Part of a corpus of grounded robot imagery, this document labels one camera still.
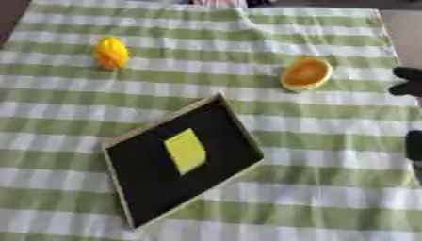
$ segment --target white stripe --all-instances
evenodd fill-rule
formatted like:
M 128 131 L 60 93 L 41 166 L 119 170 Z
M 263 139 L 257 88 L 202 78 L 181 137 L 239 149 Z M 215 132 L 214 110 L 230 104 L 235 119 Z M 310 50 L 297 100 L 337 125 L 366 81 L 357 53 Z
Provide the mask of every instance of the white stripe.
M 316 168 L 340 167 L 345 169 L 401 169 L 411 171 L 411 162 L 405 153 L 371 151 L 328 151 L 262 147 L 264 164 L 279 166 L 309 166 Z
M 139 240 L 122 223 L 122 218 L 64 211 L 0 209 L 0 232 L 71 235 L 92 238 Z
M 36 43 L 64 43 L 94 45 L 102 35 L 58 34 L 45 31 L 18 31 L 10 37 L 12 42 L 32 40 Z M 340 46 L 329 44 L 292 44 L 274 40 L 226 41 L 226 40 L 177 40 L 171 38 L 148 38 L 119 36 L 129 47 L 166 48 L 178 50 L 209 50 L 221 52 L 274 53 L 307 56 L 394 56 L 389 46 Z
M 190 233 L 200 232 L 197 236 Z M 210 221 L 165 220 L 160 229 L 151 232 L 156 241 L 168 241 L 169 237 L 186 234 L 186 241 L 414 241 L 422 239 L 422 233 L 404 231 L 348 231 L 324 228 L 281 227 L 273 225 L 252 225 L 218 223 Z
M 422 190 L 329 185 L 235 183 L 203 195 L 207 201 L 271 203 L 336 208 L 422 210 Z
M 0 186 L 94 193 L 112 191 L 105 173 L 52 169 L 0 168 Z
M 100 138 L 92 136 L 0 132 L 0 137 L 0 149 L 52 153 L 97 153 L 100 151 Z
M 186 5 L 163 5 L 160 3 L 142 2 L 142 1 L 124 1 L 124 0 L 38 0 L 37 4 L 53 4 L 65 6 L 78 6 L 88 8 L 146 8 L 150 10 L 171 10 L 183 12 L 221 12 L 228 9 L 209 8 L 207 6 L 186 6 Z M 361 8 L 229 8 L 232 11 L 249 12 L 259 15 L 290 15 L 290 16 L 321 16 L 321 17 L 350 17 L 365 18 L 372 17 L 375 9 Z
M 108 175 L 71 170 L 0 168 L 0 186 L 72 192 L 112 193 Z M 236 182 L 203 194 L 208 201 L 272 203 L 337 208 L 422 210 L 422 190 L 328 185 Z
M 167 113 L 170 112 L 105 105 L 18 104 L 14 102 L 0 104 L 1 117 L 28 119 L 145 123 L 157 120 Z M 240 114 L 238 117 L 251 131 L 402 137 L 410 129 L 422 128 L 422 120 L 406 124 L 401 120 L 318 119 L 246 114 Z
M 96 68 L 91 55 L 47 55 L 41 53 L 19 53 L 3 51 L 2 64 L 44 64 L 49 66 L 74 66 L 83 68 Z M 253 63 L 231 63 L 219 61 L 175 60 L 175 59 L 147 59 L 132 57 L 126 69 L 162 71 L 162 72 L 189 72 L 234 75 L 269 75 L 279 78 L 283 67 L 280 64 L 256 65 Z M 394 80 L 389 68 L 350 68 L 336 67 L 333 71 L 334 79 L 364 79 Z
M 118 27 L 141 26 L 144 28 L 163 27 L 168 29 L 239 31 L 256 30 L 274 34 L 306 35 L 361 35 L 376 37 L 382 34 L 381 27 L 366 26 L 323 26 L 291 24 L 256 24 L 251 21 L 232 20 L 230 22 L 197 21 L 189 19 L 148 19 L 115 16 L 62 15 L 28 12 L 22 19 L 26 24 L 74 24 L 74 25 L 116 25 Z

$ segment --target orange bowl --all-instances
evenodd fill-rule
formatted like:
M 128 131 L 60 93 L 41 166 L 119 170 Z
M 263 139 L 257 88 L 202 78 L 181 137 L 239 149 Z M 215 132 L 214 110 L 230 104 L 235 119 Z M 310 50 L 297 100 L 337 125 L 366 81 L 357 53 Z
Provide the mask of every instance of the orange bowl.
M 325 60 L 305 56 L 284 70 L 282 85 L 292 91 L 304 91 L 320 87 L 332 75 L 333 68 Z

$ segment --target yellow ball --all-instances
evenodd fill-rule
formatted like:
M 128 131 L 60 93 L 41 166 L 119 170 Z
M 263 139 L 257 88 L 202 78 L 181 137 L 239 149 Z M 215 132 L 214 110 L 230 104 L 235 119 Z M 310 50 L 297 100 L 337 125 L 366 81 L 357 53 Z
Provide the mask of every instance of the yellow ball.
M 124 67 L 129 60 L 129 53 L 122 41 L 109 36 L 98 41 L 93 55 L 100 67 L 111 71 Z

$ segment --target green and white striped tablecloth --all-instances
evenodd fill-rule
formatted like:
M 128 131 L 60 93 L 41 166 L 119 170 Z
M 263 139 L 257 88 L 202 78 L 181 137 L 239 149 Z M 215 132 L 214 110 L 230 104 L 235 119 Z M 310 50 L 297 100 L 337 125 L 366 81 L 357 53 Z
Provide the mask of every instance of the green and white striped tablecloth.
M 130 48 L 126 68 L 94 67 L 106 35 Z M 280 72 L 303 55 L 328 59 L 333 78 L 287 92 Z M 371 9 L 34 0 L 0 54 L 0 240 L 422 240 L 422 192 L 403 153 L 422 115 L 385 91 L 397 64 Z M 263 165 L 135 235 L 100 138 L 217 91 Z

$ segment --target yellow toy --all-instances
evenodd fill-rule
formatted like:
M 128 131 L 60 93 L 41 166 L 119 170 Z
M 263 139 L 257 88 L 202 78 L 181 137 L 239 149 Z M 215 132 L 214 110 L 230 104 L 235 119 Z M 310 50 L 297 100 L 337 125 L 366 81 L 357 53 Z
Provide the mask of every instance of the yellow toy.
M 95 45 L 93 56 L 100 67 L 110 71 L 124 67 L 129 60 L 126 46 L 118 38 L 110 36 Z
M 311 90 L 327 82 L 332 71 L 333 68 L 327 61 L 305 56 L 284 70 L 281 82 L 292 91 Z

